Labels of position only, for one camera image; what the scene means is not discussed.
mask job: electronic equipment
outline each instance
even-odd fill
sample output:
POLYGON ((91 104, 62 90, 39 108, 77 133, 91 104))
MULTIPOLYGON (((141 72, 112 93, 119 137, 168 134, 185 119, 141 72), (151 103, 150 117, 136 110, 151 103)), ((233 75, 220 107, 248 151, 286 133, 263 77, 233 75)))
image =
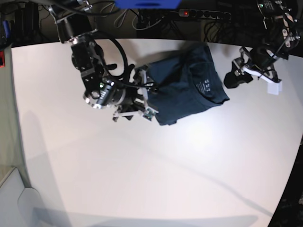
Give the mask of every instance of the electronic equipment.
MULTIPOLYGON (((55 19, 60 41, 71 43, 72 62, 80 71, 86 89, 83 95, 85 102, 95 109, 116 106, 114 121, 119 116, 130 120, 135 114, 151 120, 157 113, 157 108, 148 104, 147 91, 157 92, 158 86, 146 76, 144 70, 137 71, 134 81, 129 81, 134 65, 128 65, 126 54, 119 42, 103 31, 92 30, 89 25, 87 16, 100 16, 91 13, 93 4, 89 4, 87 0, 64 0, 61 3, 57 0, 48 1, 52 3, 49 11, 55 19), (116 65, 106 64, 102 48, 94 40, 95 34, 104 35, 119 49, 124 61, 124 72, 121 75, 114 76, 110 73, 116 65)), ((277 85, 271 88, 271 92, 275 94, 280 90, 281 80, 274 69, 274 63, 279 58, 288 59, 289 51, 299 43, 299 27, 283 1, 257 0, 255 4, 264 17, 267 35, 261 46, 251 51, 241 48, 241 56, 232 62, 232 71, 226 75, 224 83, 227 88, 234 88, 240 83, 250 82, 252 76, 256 76, 269 84, 277 85)), ((190 17, 194 12, 184 10, 179 13, 190 17)), ((222 17, 219 13, 216 12, 214 17, 222 17)))

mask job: table surface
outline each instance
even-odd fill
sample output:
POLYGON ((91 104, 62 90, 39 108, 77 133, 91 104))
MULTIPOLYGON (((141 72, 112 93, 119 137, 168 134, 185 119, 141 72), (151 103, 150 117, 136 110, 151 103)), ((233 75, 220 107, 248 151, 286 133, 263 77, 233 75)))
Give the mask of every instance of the table surface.
MULTIPOLYGON (((130 63, 162 59, 190 43, 119 40, 130 63)), ((108 63, 122 59, 100 40, 108 63)), ((239 47, 209 44, 223 80, 239 47)), ((266 227, 303 133, 303 60, 278 61, 283 92, 265 81, 226 89, 230 101, 172 126, 95 110, 69 44, 12 50, 27 169, 51 216, 64 227, 266 227)))

